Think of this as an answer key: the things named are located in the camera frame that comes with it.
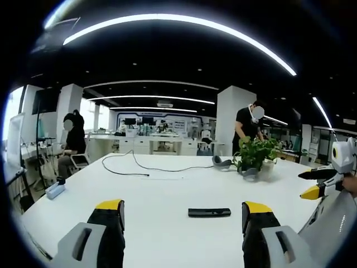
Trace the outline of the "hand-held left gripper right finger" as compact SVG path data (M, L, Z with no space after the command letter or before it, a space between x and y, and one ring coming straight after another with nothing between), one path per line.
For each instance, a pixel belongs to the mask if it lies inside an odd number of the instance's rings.
M245 267L316 267L308 244L264 204L242 203L242 233Z

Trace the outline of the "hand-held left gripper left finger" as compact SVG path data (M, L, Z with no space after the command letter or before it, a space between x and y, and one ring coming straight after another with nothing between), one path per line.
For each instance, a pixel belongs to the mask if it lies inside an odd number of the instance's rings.
M51 267L122 267L124 200L101 202L58 243Z

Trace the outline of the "person's right hand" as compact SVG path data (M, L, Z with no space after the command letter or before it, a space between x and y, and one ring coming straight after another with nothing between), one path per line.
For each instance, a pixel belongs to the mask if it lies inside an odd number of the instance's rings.
M351 174L345 174L342 180L343 187L353 196L356 198L357 194L357 178Z

